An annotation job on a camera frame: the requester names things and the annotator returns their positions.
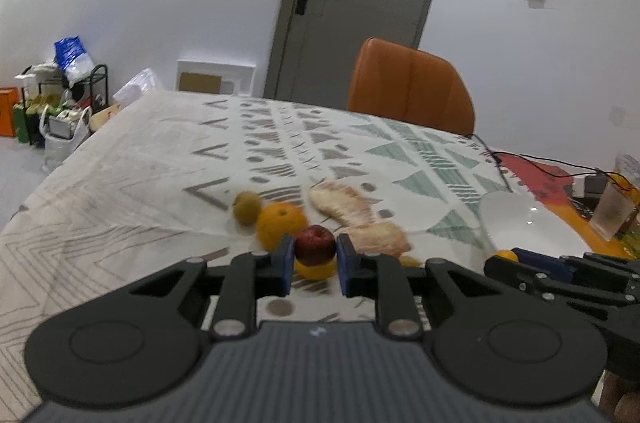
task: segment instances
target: human hand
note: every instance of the human hand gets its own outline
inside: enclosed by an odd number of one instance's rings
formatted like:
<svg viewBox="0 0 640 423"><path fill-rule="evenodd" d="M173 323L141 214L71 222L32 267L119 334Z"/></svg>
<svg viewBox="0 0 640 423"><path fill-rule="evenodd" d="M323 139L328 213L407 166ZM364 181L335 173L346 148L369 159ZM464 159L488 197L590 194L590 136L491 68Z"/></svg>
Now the human hand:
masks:
<svg viewBox="0 0 640 423"><path fill-rule="evenodd" d="M616 423L640 423L640 384L606 371L599 406Z"/></svg>

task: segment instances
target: blue plastic bag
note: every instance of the blue plastic bag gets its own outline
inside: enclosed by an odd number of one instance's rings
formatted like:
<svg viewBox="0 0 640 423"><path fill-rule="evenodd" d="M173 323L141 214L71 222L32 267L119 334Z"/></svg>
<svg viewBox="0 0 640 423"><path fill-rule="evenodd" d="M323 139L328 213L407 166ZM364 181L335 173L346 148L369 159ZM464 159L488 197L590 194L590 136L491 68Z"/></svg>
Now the blue plastic bag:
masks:
<svg viewBox="0 0 640 423"><path fill-rule="evenodd" d="M69 87L89 76L95 64L86 52L79 37L66 37L54 44L56 63L65 72Z"/></svg>

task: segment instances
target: orange chair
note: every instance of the orange chair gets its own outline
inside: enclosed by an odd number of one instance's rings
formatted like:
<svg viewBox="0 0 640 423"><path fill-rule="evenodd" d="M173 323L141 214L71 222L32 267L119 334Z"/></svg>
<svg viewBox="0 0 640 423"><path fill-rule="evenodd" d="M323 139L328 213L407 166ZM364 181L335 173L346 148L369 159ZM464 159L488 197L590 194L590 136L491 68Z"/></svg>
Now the orange chair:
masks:
<svg viewBox="0 0 640 423"><path fill-rule="evenodd" d="M379 38L360 48L347 110L466 136L476 123L471 97L449 61Z"/></svg>

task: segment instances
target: red apple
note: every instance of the red apple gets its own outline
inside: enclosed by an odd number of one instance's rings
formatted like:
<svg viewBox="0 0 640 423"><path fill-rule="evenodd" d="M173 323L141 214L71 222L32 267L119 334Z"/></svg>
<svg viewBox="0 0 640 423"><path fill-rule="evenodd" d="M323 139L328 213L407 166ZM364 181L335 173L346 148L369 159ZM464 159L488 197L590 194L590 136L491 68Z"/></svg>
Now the red apple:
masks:
<svg viewBox="0 0 640 423"><path fill-rule="evenodd" d="M335 255L334 235L324 226L312 225L296 238L296 259L305 266L318 266L331 261Z"/></svg>

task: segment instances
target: orange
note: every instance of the orange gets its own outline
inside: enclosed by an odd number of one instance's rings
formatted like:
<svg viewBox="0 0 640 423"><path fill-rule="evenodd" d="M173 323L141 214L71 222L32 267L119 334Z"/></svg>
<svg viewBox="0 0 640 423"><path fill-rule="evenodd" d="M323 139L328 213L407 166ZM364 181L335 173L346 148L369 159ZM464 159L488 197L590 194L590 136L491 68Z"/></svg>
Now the orange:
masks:
<svg viewBox="0 0 640 423"><path fill-rule="evenodd" d="M515 253L513 253L510 249L501 249L499 251L496 251L494 255L497 255L498 257L503 257L504 259L513 260L513 262L520 262L518 260L518 256Z"/></svg>
<svg viewBox="0 0 640 423"><path fill-rule="evenodd" d="M304 278L308 280L325 280L328 278L332 278L337 271L337 265L335 263L335 257L325 264L319 264L317 266L305 266L304 264L300 264L298 259L293 265L293 269L296 270L296 273L302 275Z"/></svg>
<svg viewBox="0 0 640 423"><path fill-rule="evenodd" d="M424 266L424 263L420 263L418 260L413 257L409 257L408 255L401 255L398 257L398 260L402 263L403 266L410 266L414 268L421 268Z"/></svg>
<svg viewBox="0 0 640 423"><path fill-rule="evenodd" d="M266 251L273 251L283 235L296 237L309 225L305 212L289 203L273 203L262 209L255 223L255 235Z"/></svg>

